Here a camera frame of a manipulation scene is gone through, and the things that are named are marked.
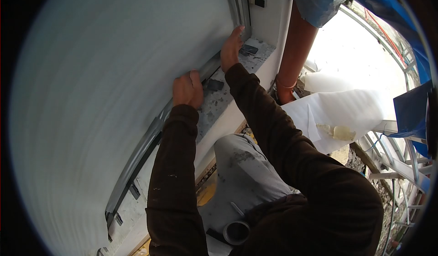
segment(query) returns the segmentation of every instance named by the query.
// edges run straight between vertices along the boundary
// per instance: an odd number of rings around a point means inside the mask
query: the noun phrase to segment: paint stain
[[[215,118],[215,116],[213,115],[213,113],[211,111],[209,111],[207,113],[207,119],[208,121],[212,121]]]

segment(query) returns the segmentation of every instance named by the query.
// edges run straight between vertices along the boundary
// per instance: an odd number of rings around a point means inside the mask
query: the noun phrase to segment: dark brown sleeve
[[[371,242],[370,249],[374,247],[375,251],[383,208],[370,182],[357,171],[318,152],[259,85],[257,76],[249,74],[240,63],[231,67],[225,78],[269,162],[285,183],[299,189],[308,199],[306,215],[311,216],[313,223],[344,236],[343,241],[349,241],[353,232],[361,234],[366,237],[360,240],[362,244]]]
[[[193,107],[178,105],[164,124],[146,209],[150,255],[208,255],[194,189],[198,118]]]

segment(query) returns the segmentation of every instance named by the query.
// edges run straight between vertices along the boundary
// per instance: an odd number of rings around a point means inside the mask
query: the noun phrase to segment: plastic sheet
[[[381,99],[379,91],[356,89],[315,93],[285,104],[282,108],[298,129],[308,129],[308,107],[311,107],[311,113],[317,124],[333,127],[347,126],[351,132],[356,132],[356,139],[359,139],[385,118],[386,104],[382,103]],[[323,154],[331,153],[351,143],[351,141],[334,139],[320,129],[318,135],[321,139],[313,143]]]

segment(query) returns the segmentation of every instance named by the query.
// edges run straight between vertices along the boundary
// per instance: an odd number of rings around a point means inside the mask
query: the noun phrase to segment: white foam sheet
[[[108,199],[173,79],[232,29],[227,0],[47,1],[18,61],[9,131],[20,194],[55,255],[108,244]]]
[[[381,93],[373,90],[350,90],[344,92],[315,93],[282,106],[300,129],[309,128],[309,114],[315,123],[348,126],[356,132],[355,140],[364,136],[385,117],[386,105],[380,101]],[[310,138],[316,149],[323,154],[331,153],[351,143],[333,139],[317,129],[321,139]]]
[[[396,119],[393,98],[398,96],[397,92],[385,89],[383,84],[374,80],[368,73],[354,70],[349,73],[323,71],[310,73],[302,77],[304,89],[313,93],[321,92],[342,92],[354,89],[379,91],[379,103],[386,107],[385,118]]]
[[[304,89],[312,93],[343,92],[353,89],[378,89],[376,82],[368,75],[357,71],[350,73],[341,72],[316,72],[303,76]]]

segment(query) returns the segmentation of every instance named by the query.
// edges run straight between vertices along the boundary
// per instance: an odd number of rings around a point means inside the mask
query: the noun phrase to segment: hand
[[[234,64],[239,63],[239,50],[244,44],[240,39],[240,33],[243,29],[245,29],[245,26],[237,26],[222,45],[220,51],[220,67],[224,73],[227,73],[228,69]]]
[[[173,106],[187,104],[196,110],[204,102],[199,72],[192,70],[173,81]]]

